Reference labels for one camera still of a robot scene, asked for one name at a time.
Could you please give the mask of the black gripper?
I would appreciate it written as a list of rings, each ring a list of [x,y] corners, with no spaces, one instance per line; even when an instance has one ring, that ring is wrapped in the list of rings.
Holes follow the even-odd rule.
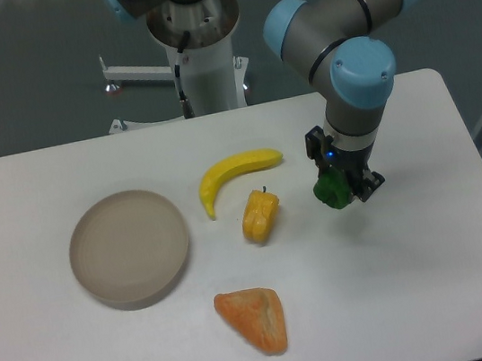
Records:
[[[384,183],[384,177],[368,165],[373,144],[357,151],[343,150],[333,145],[331,136],[325,136],[322,127],[313,127],[304,137],[307,156],[318,166],[320,176],[328,169],[342,171],[352,193],[366,202]]]

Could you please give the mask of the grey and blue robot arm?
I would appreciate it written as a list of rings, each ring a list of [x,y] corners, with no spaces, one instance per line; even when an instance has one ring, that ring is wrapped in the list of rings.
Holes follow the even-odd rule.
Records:
[[[244,95],[231,42],[237,0],[105,1],[119,19],[146,19],[167,52],[185,118],[239,107]],[[365,201],[383,184],[368,162],[397,66],[390,48],[371,35],[417,1],[281,0],[265,20],[266,45],[326,102],[323,124],[304,139],[319,169],[314,193],[329,207]]]

